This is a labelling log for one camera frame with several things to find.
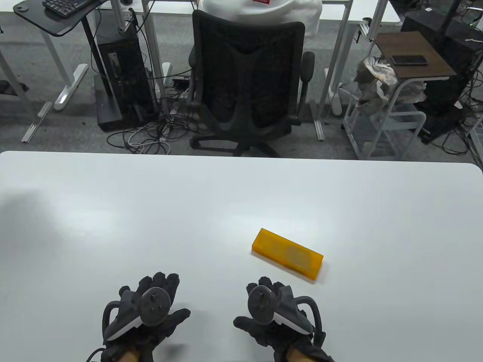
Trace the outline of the person's right hand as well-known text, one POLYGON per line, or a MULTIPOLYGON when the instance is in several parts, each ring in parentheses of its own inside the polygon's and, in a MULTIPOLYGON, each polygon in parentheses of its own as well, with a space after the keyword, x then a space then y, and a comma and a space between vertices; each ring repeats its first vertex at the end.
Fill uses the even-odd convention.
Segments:
POLYGON ((246 289, 251 316, 236 317, 236 328, 249 333, 259 345, 272 347, 277 361, 287 360, 290 350, 314 360, 328 358, 321 348, 326 333, 312 297, 295 297, 290 286, 272 283, 267 276, 248 284, 246 289))

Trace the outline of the person's left hand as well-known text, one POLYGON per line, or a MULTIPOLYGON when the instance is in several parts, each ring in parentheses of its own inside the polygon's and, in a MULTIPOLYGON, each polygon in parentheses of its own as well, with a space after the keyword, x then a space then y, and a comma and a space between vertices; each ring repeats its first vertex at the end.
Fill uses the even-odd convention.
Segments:
POLYGON ((171 311, 180 279, 157 272, 145 276, 133 291, 119 290, 119 300, 107 303, 102 314, 102 362, 151 362, 155 348, 191 315, 190 309, 171 311))

